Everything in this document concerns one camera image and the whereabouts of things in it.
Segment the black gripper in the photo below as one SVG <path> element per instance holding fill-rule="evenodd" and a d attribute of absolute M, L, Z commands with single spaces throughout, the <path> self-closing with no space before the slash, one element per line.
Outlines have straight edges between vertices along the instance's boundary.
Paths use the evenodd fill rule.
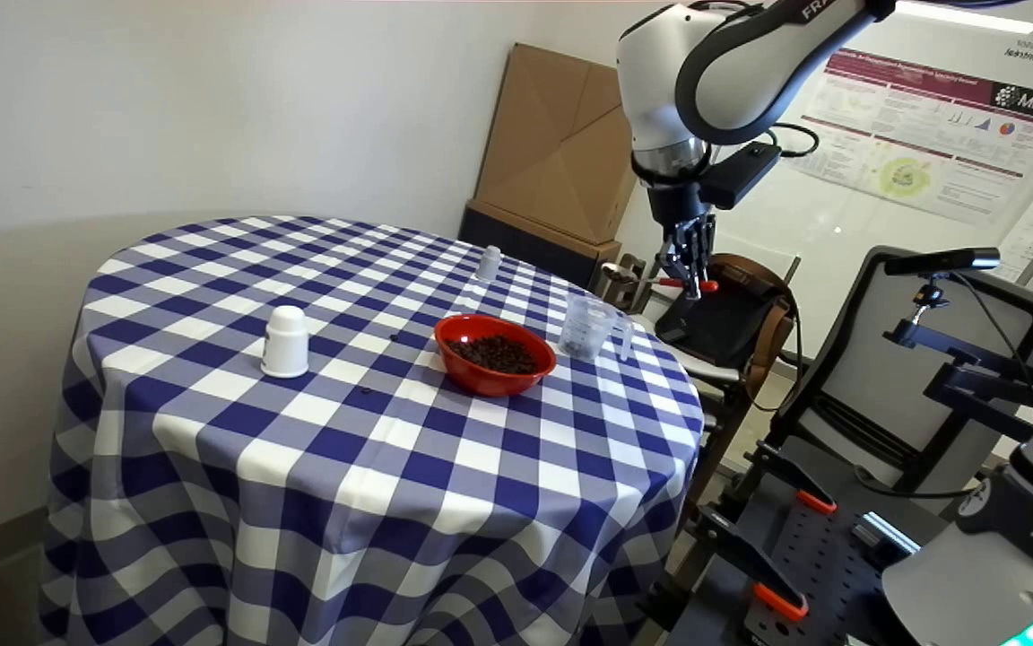
<path fill-rule="evenodd" d="M 653 218 L 663 228 L 661 263 L 667 269 L 703 269 L 714 243 L 714 215 L 697 181 L 657 181 L 647 185 Z"/>

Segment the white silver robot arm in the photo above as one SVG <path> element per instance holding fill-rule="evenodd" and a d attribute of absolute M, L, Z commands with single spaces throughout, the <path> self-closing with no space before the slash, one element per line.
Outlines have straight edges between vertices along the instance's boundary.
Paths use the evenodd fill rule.
<path fill-rule="evenodd" d="M 737 208 L 782 159 L 763 134 L 861 29 L 901 0 L 667 0 L 616 39 L 632 173 L 663 228 L 672 275 L 700 275 L 714 208 Z"/>

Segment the white Franka robot base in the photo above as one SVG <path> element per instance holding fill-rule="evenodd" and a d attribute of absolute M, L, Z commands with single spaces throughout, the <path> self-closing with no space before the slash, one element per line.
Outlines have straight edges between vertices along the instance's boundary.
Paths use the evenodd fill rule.
<path fill-rule="evenodd" d="M 1033 438 L 881 569 L 881 595 L 917 646 L 1033 646 Z"/>

